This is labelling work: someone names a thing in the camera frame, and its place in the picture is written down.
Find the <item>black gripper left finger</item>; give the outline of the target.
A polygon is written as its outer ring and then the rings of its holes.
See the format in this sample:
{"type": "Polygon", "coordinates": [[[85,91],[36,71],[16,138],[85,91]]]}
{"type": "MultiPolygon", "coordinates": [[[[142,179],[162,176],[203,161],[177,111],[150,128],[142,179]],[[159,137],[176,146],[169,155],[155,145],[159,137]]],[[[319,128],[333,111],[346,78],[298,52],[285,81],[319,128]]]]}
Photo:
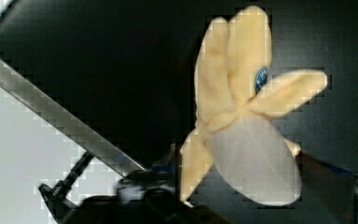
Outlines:
{"type": "Polygon", "coordinates": [[[62,224],[230,224],[210,207],[181,198],[181,168],[180,148],[172,145],[159,163],[121,178],[115,195],[88,197],[62,224]]]}

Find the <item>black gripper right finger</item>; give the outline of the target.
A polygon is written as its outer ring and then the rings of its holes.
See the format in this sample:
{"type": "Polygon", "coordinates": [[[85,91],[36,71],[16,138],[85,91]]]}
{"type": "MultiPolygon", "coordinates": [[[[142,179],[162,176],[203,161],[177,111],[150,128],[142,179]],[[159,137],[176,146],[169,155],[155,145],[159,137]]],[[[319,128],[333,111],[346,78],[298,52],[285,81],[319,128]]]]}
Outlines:
{"type": "Polygon", "coordinates": [[[358,172],[319,161],[310,154],[296,156],[303,186],[310,189],[339,224],[358,224],[358,172]]]}

